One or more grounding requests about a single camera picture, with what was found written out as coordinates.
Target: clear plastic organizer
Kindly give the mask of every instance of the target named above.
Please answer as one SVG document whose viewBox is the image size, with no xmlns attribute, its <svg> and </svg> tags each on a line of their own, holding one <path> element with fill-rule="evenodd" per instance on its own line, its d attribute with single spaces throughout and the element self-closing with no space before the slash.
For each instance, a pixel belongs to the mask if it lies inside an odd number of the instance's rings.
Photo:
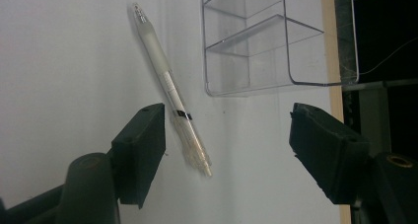
<svg viewBox="0 0 418 224">
<path fill-rule="evenodd" d="M 202 0 L 211 96 L 358 81 L 352 0 Z"/>
</svg>

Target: white wall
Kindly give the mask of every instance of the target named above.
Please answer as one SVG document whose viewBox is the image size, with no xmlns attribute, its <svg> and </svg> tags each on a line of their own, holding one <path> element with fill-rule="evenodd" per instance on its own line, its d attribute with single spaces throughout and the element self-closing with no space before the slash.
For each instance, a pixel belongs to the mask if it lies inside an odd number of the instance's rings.
<svg viewBox="0 0 418 224">
<path fill-rule="evenodd" d="M 143 209 L 122 223 L 338 223 L 338 208 L 288 144 L 294 102 L 329 109 L 326 89 L 216 99 L 203 87 L 200 0 L 0 0 L 0 196 L 7 207 L 64 182 L 68 165 L 106 152 L 135 113 L 164 94 L 127 6 L 154 23 L 213 162 L 167 154 Z"/>
</svg>

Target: pen tip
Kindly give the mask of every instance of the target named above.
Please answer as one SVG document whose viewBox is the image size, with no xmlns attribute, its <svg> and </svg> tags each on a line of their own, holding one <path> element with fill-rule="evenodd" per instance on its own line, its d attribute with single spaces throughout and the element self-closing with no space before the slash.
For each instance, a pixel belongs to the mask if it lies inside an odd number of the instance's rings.
<svg viewBox="0 0 418 224">
<path fill-rule="evenodd" d="M 133 6 L 133 11 L 135 12 L 135 17 L 138 19 L 138 21 L 141 24 L 144 24 L 144 23 L 148 22 L 148 18 L 145 15 L 142 8 L 139 6 L 139 4 L 138 3 L 133 3 L 132 6 Z"/>
<path fill-rule="evenodd" d="M 212 171 L 210 170 L 209 166 L 205 167 L 204 170 L 205 170 L 204 173 L 205 173 L 206 177 L 212 177 Z"/>
</svg>

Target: pen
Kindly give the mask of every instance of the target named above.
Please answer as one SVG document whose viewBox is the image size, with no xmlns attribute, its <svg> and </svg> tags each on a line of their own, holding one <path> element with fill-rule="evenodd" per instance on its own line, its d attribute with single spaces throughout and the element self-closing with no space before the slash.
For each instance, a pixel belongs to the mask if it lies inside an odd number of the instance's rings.
<svg viewBox="0 0 418 224">
<path fill-rule="evenodd" d="M 160 79 L 160 83 L 172 106 L 172 120 L 181 140 L 183 155 L 193 168 L 198 169 L 205 176 L 211 177 L 212 172 L 209 156 L 194 128 L 191 114 L 185 109 L 169 63 L 157 39 L 154 27 L 138 4 L 133 4 L 133 10 L 138 34 L 144 42 L 154 69 Z"/>
</svg>

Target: wooden edge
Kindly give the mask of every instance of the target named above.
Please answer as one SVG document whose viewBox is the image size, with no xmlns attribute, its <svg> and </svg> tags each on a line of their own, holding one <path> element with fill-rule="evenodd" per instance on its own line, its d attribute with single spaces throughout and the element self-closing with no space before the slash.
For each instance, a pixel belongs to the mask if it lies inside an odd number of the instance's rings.
<svg viewBox="0 0 418 224">
<path fill-rule="evenodd" d="M 335 17 L 335 3 L 334 0 L 321 0 L 322 4 L 322 22 L 323 30 L 325 32 L 325 54 L 326 65 L 328 72 L 328 80 L 330 82 L 337 82 L 339 80 L 339 59 L 338 59 L 338 41 Z M 329 88 L 329 98 L 331 103 L 331 114 L 338 120 L 344 120 L 341 87 Z M 349 205 L 340 205 L 340 223 L 351 224 L 351 212 Z"/>
<path fill-rule="evenodd" d="M 342 109 L 341 87 L 329 88 L 329 98 L 331 103 L 331 114 L 341 122 L 344 121 L 344 113 Z M 351 224 L 350 205 L 339 205 L 340 223 Z"/>
</svg>

